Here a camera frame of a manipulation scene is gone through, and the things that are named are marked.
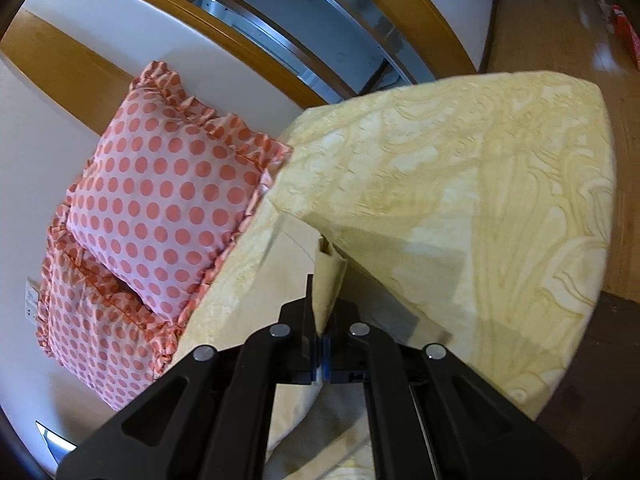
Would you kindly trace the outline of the pink polka-dot pillow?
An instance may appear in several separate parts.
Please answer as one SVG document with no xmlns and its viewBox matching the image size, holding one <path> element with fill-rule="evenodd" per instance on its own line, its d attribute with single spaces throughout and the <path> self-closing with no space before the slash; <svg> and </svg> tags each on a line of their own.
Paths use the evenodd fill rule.
<svg viewBox="0 0 640 480">
<path fill-rule="evenodd" d="M 168 369 L 182 329 L 78 243 L 69 215 L 63 202 L 47 228 L 36 337 L 47 356 L 119 411 Z"/>
<path fill-rule="evenodd" d="M 66 226 L 145 307 L 182 323 L 291 153 L 186 94 L 179 74 L 154 61 L 102 134 Z"/>
</svg>

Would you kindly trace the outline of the red box on floor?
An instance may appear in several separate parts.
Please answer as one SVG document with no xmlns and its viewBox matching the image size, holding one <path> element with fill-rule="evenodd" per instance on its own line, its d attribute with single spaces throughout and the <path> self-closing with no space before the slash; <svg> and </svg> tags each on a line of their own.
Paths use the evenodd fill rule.
<svg viewBox="0 0 640 480">
<path fill-rule="evenodd" d="M 620 40 L 632 64 L 640 70 L 640 40 L 626 14 L 620 6 L 613 4 L 611 8 L 611 21 L 614 27 L 614 35 Z"/>
</svg>

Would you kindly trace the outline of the wooden headboard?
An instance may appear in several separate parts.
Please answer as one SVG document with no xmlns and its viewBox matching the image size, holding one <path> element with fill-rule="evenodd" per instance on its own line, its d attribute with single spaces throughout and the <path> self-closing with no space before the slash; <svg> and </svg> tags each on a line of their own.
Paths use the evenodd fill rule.
<svg viewBox="0 0 640 480">
<path fill-rule="evenodd" d="M 126 96 L 133 76 L 27 10 L 19 10 L 1 51 L 40 90 L 97 134 Z"/>
</svg>

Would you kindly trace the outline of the yellow patterned bed cover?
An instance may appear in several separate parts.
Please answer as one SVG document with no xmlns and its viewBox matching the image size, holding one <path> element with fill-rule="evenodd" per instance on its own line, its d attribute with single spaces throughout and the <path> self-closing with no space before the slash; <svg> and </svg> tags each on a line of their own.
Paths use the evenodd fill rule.
<svg viewBox="0 0 640 480">
<path fill-rule="evenodd" d="M 537 417 L 608 258 L 615 155 L 599 87 L 555 72 L 449 78 L 307 110 L 283 137 L 292 156 L 180 351 L 272 322 L 323 235 Z"/>
</svg>

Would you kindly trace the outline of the lower pink polka-dot pillow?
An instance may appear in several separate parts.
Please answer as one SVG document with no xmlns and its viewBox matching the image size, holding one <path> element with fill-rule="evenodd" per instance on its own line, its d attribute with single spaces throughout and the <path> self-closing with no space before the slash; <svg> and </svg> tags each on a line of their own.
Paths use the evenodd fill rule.
<svg viewBox="0 0 640 480">
<path fill-rule="evenodd" d="M 182 329 L 78 243 L 69 215 L 63 202 L 47 228 L 36 337 L 47 356 L 119 411 L 168 369 Z"/>
</svg>

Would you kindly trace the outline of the upper pink polka-dot pillow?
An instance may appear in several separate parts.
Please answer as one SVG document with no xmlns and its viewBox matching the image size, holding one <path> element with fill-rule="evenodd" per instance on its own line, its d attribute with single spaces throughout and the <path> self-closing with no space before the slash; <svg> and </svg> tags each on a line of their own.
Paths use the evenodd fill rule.
<svg viewBox="0 0 640 480">
<path fill-rule="evenodd" d="M 182 323 L 291 153 L 186 94 L 179 74 L 154 61 L 102 134 L 66 226 L 145 307 Z"/>
</svg>

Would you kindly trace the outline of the beige pant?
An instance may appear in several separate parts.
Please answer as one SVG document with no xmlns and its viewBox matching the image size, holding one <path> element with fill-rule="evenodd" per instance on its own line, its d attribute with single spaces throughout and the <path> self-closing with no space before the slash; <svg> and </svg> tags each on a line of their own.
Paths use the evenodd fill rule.
<svg viewBox="0 0 640 480">
<path fill-rule="evenodd" d="M 348 266 L 323 235 L 314 242 L 311 304 L 322 333 L 340 290 L 356 301 L 365 321 L 409 346 L 451 338 L 424 313 L 403 304 L 367 272 Z M 266 479 L 373 479 L 369 423 L 360 384 L 280 387 L 272 416 Z"/>
</svg>

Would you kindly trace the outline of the white wall socket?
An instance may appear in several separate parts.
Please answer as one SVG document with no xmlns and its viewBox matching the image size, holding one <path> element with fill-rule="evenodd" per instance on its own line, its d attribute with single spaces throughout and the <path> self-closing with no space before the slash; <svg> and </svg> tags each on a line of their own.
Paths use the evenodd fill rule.
<svg viewBox="0 0 640 480">
<path fill-rule="evenodd" d="M 28 278 L 25 282 L 24 292 L 24 315 L 25 318 L 32 322 L 37 323 L 37 306 L 38 306 L 39 290 L 38 285 Z"/>
</svg>

